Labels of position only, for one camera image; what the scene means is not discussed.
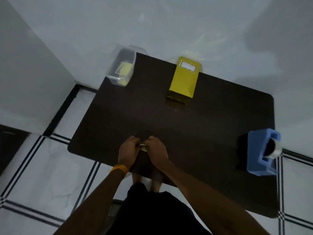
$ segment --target hand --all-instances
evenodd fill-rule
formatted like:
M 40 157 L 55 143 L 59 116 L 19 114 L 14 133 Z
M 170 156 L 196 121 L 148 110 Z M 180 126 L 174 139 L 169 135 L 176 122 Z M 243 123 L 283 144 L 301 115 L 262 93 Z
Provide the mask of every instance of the hand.
M 146 149 L 152 164 L 160 170 L 162 165 L 169 161 L 165 145 L 154 136 L 150 136 L 143 143 L 148 145 Z
M 129 137 L 119 148 L 117 163 L 125 165 L 129 170 L 136 161 L 140 150 L 140 139 L 135 136 Z

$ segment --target floor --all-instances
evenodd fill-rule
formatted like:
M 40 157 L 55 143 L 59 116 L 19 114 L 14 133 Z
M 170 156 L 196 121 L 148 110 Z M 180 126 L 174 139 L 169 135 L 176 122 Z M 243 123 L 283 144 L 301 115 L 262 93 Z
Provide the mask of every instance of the floor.
M 31 134 L 0 177 L 2 235 L 53 234 L 108 175 L 111 166 L 67 151 L 94 96 L 80 89 L 53 135 Z M 251 215 L 272 235 L 313 234 L 313 163 L 284 154 L 278 164 L 279 218 Z M 130 186 L 128 173 L 114 198 L 124 200 Z M 190 206 L 176 187 L 163 184 L 161 191 Z

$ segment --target table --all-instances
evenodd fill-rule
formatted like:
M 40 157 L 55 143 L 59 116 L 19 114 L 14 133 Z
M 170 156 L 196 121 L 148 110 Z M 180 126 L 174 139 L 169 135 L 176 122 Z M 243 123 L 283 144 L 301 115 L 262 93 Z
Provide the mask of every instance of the table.
M 166 145 L 169 159 L 246 210 L 277 217 L 275 176 L 238 170 L 237 138 L 250 130 L 275 128 L 271 95 L 199 73 L 188 105 L 166 99 L 176 65 L 137 54 L 126 87 L 105 78 L 68 150 L 110 166 L 131 135 L 150 135 Z M 174 185 L 140 151 L 132 172 Z

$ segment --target yellow wrist thread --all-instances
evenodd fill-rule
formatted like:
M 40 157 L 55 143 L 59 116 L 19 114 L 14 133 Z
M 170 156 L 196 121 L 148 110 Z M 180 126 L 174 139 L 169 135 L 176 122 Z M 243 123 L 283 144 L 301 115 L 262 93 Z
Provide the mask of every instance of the yellow wrist thread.
M 122 169 L 123 170 L 123 172 L 124 172 L 124 176 L 126 176 L 126 174 L 127 174 L 127 172 L 128 172 L 128 169 L 127 169 L 127 167 L 126 166 L 124 166 L 124 165 L 116 165 L 116 166 L 114 166 L 111 170 L 110 170 L 110 173 L 111 173 L 111 171 L 114 171 L 115 169 Z

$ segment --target foot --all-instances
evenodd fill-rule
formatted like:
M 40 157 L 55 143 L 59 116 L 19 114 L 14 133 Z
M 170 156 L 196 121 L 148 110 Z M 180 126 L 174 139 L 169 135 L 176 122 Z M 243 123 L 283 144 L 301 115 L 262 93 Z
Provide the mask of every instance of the foot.
M 161 186 L 162 186 L 161 182 L 158 182 L 156 180 L 152 180 L 149 192 L 158 193 L 160 188 L 161 188 Z
M 141 179 L 142 179 L 141 175 L 133 173 L 131 177 L 133 178 L 133 185 L 136 183 L 141 183 Z

